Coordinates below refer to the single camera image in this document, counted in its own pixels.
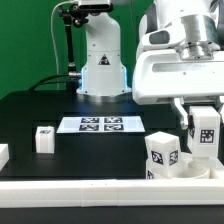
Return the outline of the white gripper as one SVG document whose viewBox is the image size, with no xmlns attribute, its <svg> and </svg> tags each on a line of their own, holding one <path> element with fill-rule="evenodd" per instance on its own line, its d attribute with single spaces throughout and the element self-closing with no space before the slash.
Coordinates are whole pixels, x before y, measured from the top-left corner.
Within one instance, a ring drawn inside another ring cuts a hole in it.
<svg viewBox="0 0 224 224">
<path fill-rule="evenodd" d="M 132 94 L 134 101 L 142 105 L 172 101 L 182 130 L 188 129 L 184 100 L 209 101 L 217 96 L 215 105 L 224 124 L 224 52 L 216 51 L 210 60 L 187 61 L 182 61 L 173 49 L 144 52 L 137 59 Z"/>
</svg>

